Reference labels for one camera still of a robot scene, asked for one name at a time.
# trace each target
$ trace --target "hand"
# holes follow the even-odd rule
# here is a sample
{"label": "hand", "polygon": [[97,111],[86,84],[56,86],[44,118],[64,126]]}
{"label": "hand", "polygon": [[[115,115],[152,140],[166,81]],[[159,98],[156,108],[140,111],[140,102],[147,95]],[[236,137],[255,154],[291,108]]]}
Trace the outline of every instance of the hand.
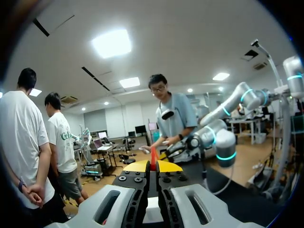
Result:
{"label": "hand", "polygon": [[26,198],[29,199],[29,201],[32,204],[35,204],[35,205],[39,206],[40,208],[42,208],[43,200],[38,194],[36,194],[34,192],[29,194],[28,193],[28,188],[25,185],[22,186],[22,193],[26,196]]}
{"label": "hand", "polygon": [[167,138],[166,141],[168,142],[167,144],[170,146],[172,144],[175,144],[175,143],[179,142],[180,137],[178,135],[176,135],[174,137]]}
{"label": "hand", "polygon": [[42,200],[44,200],[44,196],[45,196],[45,189],[44,186],[41,186],[40,184],[33,184],[31,186],[28,187],[28,194],[30,193],[36,193],[40,196],[40,198]]}
{"label": "hand", "polygon": [[150,146],[141,146],[141,149],[146,149],[151,152],[151,147]]}

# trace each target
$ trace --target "red object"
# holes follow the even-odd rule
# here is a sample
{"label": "red object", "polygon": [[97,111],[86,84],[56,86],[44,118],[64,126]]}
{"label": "red object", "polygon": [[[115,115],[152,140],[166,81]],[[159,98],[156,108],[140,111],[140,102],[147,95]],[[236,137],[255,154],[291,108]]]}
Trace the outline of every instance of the red object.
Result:
{"label": "red object", "polygon": [[150,170],[156,171],[156,161],[159,159],[159,156],[156,152],[155,147],[151,147],[151,164],[150,164]]}

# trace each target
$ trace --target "black hair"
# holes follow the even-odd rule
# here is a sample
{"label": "black hair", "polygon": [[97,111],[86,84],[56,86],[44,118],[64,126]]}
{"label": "black hair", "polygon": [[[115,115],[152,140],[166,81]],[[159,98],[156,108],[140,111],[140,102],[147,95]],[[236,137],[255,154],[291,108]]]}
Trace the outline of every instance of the black hair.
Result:
{"label": "black hair", "polygon": [[157,84],[159,82],[163,82],[165,85],[168,83],[167,79],[164,75],[158,74],[158,75],[152,75],[149,79],[149,89],[151,89],[152,84]]}
{"label": "black hair", "polygon": [[44,100],[44,105],[47,106],[48,104],[51,104],[51,106],[56,110],[60,110],[61,101],[59,94],[52,92],[49,95],[47,95],[46,99]]}
{"label": "black hair", "polygon": [[25,68],[18,78],[18,87],[25,88],[28,91],[35,87],[36,81],[36,72],[31,68]]}

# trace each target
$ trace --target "glasses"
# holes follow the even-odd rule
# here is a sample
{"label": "glasses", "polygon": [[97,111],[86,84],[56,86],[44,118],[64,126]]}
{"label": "glasses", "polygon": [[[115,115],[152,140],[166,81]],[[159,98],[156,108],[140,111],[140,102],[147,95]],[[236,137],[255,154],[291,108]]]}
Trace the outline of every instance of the glasses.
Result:
{"label": "glasses", "polygon": [[163,85],[161,85],[161,86],[159,86],[158,88],[156,88],[156,89],[151,89],[151,91],[153,92],[153,93],[156,93],[156,92],[162,92],[163,90],[165,89],[165,86]]}

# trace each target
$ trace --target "wristwatch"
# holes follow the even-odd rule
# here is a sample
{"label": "wristwatch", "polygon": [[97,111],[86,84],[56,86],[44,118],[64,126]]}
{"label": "wristwatch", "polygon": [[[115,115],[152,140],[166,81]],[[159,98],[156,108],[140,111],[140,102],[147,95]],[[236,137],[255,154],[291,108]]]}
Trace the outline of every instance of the wristwatch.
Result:
{"label": "wristwatch", "polygon": [[179,134],[179,138],[180,140],[183,140],[184,136],[182,136],[182,134]]}
{"label": "wristwatch", "polygon": [[19,189],[19,191],[20,191],[21,193],[23,193],[23,192],[22,192],[22,186],[23,186],[23,185],[25,186],[25,184],[23,183],[23,181],[20,181],[19,184],[18,184],[18,189]]}

